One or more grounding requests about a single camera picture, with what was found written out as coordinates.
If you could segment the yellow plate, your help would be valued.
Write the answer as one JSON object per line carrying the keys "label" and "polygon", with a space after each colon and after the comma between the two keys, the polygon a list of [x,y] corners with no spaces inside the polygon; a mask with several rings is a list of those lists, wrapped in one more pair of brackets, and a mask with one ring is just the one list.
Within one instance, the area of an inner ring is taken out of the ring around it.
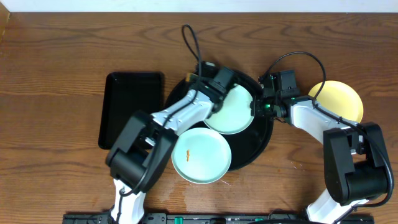
{"label": "yellow plate", "polygon": [[364,108],[360,96],[343,82],[326,81],[317,101],[327,110],[345,119],[360,123],[363,118]]}

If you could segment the yellow green sponge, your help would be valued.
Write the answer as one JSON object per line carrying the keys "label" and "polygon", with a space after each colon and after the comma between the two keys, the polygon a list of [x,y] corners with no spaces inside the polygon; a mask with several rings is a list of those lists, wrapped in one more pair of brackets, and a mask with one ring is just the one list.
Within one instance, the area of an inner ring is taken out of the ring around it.
{"label": "yellow green sponge", "polygon": [[186,82],[194,82],[197,79],[198,75],[194,73],[188,73],[186,76]]}

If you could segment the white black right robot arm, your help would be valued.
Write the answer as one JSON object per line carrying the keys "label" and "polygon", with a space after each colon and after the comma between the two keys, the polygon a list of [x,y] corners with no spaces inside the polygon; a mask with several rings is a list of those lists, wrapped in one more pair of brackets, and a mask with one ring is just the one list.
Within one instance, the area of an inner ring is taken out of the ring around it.
{"label": "white black right robot arm", "polygon": [[251,114],[283,121],[323,145],[325,191],[305,210],[312,223],[341,223],[361,207],[389,201],[394,177],[378,124],[359,124],[323,107],[316,96],[301,95],[294,71],[259,78],[262,94]]}

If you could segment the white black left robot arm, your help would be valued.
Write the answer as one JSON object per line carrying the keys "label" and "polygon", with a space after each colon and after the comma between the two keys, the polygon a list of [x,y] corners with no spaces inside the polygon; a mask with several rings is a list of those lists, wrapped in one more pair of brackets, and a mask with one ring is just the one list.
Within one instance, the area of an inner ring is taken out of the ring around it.
{"label": "white black left robot arm", "polygon": [[234,70],[200,62],[195,82],[181,100],[162,111],[138,111],[129,118],[106,157],[116,188],[112,223],[140,222],[146,193],[162,175],[178,137],[219,112],[234,78]]}

